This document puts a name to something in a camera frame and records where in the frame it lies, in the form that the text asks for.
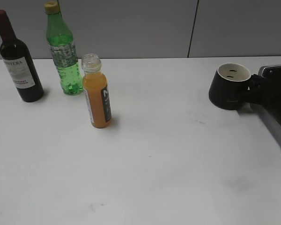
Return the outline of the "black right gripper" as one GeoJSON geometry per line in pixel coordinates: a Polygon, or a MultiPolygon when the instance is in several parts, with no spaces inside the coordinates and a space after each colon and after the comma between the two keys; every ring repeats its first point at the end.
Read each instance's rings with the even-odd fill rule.
{"type": "MultiPolygon", "coordinates": [[[[249,81],[249,87],[259,87],[266,80],[266,100],[263,107],[281,125],[281,74],[263,77],[253,74],[249,81]]],[[[246,90],[235,95],[236,99],[247,103],[260,103],[260,94],[257,90],[246,90]]]]}

